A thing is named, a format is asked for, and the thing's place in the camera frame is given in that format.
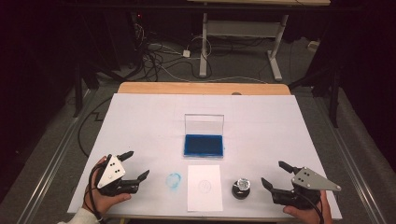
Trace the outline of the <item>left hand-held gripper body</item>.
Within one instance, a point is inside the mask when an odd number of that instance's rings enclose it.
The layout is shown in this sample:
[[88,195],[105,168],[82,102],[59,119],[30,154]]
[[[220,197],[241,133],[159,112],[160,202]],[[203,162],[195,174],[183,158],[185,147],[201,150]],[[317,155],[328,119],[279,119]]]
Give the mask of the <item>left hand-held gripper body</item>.
[[126,172],[121,163],[117,156],[111,154],[104,161],[95,179],[95,186],[102,195],[113,197],[122,193],[137,193],[139,183],[136,180],[122,179]]

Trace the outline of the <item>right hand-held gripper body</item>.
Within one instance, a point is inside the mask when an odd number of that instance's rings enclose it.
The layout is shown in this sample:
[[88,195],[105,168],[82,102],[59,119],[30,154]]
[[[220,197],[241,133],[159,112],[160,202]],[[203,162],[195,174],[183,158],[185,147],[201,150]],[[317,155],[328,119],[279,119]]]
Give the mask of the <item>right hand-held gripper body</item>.
[[322,190],[340,191],[342,188],[313,170],[293,167],[291,179],[293,189],[273,189],[271,192],[275,204],[290,205],[298,209],[312,209],[320,201]]

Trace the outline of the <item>clear crystal-handled stamp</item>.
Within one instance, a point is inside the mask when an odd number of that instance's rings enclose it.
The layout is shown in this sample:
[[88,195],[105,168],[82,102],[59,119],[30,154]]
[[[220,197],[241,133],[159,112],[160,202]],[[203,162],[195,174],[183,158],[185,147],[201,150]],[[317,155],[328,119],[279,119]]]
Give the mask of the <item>clear crystal-handled stamp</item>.
[[250,190],[250,182],[246,178],[239,178],[233,183],[233,189],[239,189],[239,190]]

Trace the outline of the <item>black round stamp cap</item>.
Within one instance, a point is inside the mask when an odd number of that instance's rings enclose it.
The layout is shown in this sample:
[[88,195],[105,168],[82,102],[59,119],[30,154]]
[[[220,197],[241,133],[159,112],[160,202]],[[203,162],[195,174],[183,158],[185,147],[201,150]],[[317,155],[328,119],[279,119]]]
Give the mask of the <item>black round stamp cap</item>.
[[239,190],[239,189],[233,189],[232,194],[233,196],[238,199],[238,200],[244,200],[246,197],[249,195],[250,190]]

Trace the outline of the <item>white paper sheet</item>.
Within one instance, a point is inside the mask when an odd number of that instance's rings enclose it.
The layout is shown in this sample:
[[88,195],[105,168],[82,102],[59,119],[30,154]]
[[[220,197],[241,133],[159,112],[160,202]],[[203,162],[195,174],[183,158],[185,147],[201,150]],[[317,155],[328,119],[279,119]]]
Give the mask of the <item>white paper sheet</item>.
[[218,165],[190,165],[188,167],[187,209],[189,212],[223,210]]

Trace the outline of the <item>blue ink pad clear case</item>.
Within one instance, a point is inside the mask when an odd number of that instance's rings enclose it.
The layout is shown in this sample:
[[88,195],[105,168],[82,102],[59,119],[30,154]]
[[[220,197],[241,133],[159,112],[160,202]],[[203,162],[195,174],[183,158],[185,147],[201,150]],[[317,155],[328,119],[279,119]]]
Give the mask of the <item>blue ink pad clear case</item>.
[[223,115],[186,114],[185,117],[185,157],[222,158]]

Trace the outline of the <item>person's right hand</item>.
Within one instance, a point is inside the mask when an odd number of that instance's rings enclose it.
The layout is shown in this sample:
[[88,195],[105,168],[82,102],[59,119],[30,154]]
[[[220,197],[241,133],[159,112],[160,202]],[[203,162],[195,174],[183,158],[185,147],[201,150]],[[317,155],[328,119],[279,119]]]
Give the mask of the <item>person's right hand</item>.
[[333,224],[331,208],[327,200],[327,193],[322,190],[317,208],[300,210],[287,205],[283,212],[302,221],[304,224]]

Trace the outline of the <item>white table cover board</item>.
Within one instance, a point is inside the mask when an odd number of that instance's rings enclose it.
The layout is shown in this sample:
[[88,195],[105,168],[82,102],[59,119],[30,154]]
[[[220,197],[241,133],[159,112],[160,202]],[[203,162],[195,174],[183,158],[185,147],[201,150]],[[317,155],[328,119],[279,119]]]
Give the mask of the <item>white table cover board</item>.
[[[224,116],[224,156],[190,159],[183,155],[186,114]],[[287,220],[262,186],[262,177],[290,189],[291,174],[278,166],[306,166],[325,173],[294,96],[122,94],[113,96],[102,128],[69,205],[82,205],[92,167],[105,155],[133,151],[124,162],[126,178],[148,177],[132,200],[113,206],[112,217]],[[222,211],[189,212],[188,167],[218,165]],[[232,194],[239,178],[250,182],[244,200]]]

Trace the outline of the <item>black metal stand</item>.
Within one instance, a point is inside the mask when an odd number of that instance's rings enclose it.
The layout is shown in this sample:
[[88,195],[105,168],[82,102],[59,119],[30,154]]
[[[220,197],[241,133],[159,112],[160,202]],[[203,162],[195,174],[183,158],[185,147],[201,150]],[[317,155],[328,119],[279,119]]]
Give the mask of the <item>black metal stand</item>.
[[337,107],[338,93],[340,83],[340,66],[336,61],[329,61],[312,75],[306,75],[296,81],[291,82],[288,87],[290,90],[299,86],[311,86],[314,97],[323,97],[328,95],[329,102],[329,119],[334,128],[338,127]]
[[91,62],[76,63],[74,69],[74,84],[75,84],[75,113],[76,118],[83,107],[83,93],[82,82],[85,82],[89,90],[97,90],[99,82],[96,78],[96,72]]

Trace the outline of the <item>black equipment box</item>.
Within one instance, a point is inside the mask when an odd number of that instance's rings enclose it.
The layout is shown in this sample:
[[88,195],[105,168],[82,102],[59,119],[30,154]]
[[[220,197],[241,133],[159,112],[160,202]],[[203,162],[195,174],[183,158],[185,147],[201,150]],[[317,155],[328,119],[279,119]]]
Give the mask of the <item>black equipment box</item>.
[[118,65],[137,65],[138,53],[133,16],[127,11],[107,11],[106,23]]

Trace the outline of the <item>white metal-legged desk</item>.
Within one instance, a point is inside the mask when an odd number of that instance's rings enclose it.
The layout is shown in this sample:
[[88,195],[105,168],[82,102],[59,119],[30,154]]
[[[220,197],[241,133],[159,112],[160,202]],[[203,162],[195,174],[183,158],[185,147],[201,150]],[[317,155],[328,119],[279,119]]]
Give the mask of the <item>white metal-legged desk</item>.
[[[199,3],[201,6],[209,7],[215,4],[221,7],[231,5],[249,6],[249,7],[327,7],[330,0],[189,0],[190,2]],[[239,37],[273,37],[275,39],[274,47],[268,50],[266,55],[272,69],[274,79],[282,80],[276,54],[280,46],[281,38],[286,29],[289,13],[283,13],[280,21],[277,22],[258,22],[258,21],[219,21],[210,20],[207,13],[203,13],[203,24],[201,53],[200,53],[200,70],[199,77],[208,77],[207,58],[210,55],[212,46],[207,39],[211,36],[239,36]]]

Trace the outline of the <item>aluminium floor rail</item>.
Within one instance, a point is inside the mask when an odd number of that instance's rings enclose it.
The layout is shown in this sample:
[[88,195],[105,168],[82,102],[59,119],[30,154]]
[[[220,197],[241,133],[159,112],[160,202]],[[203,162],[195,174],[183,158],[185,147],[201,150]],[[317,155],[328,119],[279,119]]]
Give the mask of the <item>aluminium floor rail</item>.
[[316,98],[315,103],[318,106],[318,110],[324,118],[327,126],[330,128],[332,136],[335,138],[337,150],[339,151],[341,160],[346,167],[346,172],[351,178],[351,182],[353,183],[354,188],[360,197],[360,201],[364,206],[364,209],[366,210],[372,224],[386,224],[386,220],[375,201],[374,194],[363,178],[362,172],[359,170],[356,162],[353,160],[346,141],[339,132],[339,129],[335,128],[329,119],[327,106],[321,98]]
[[40,177],[32,196],[24,207],[17,224],[32,223],[40,204],[45,198],[47,191],[49,190],[50,185],[64,160],[64,156],[71,145],[72,139],[77,135],[78,127],[82,123],[82,117],[88,111],[88,107],[92,103],[95,94],[96,90],[87,90],[84,94],[84,97],[82,98],[82,108],[78,114],[72,118],[70,125],[68,126],[60,144],[57,146],[55,153],[49,162],[49,165],[47,166],[43,175]]

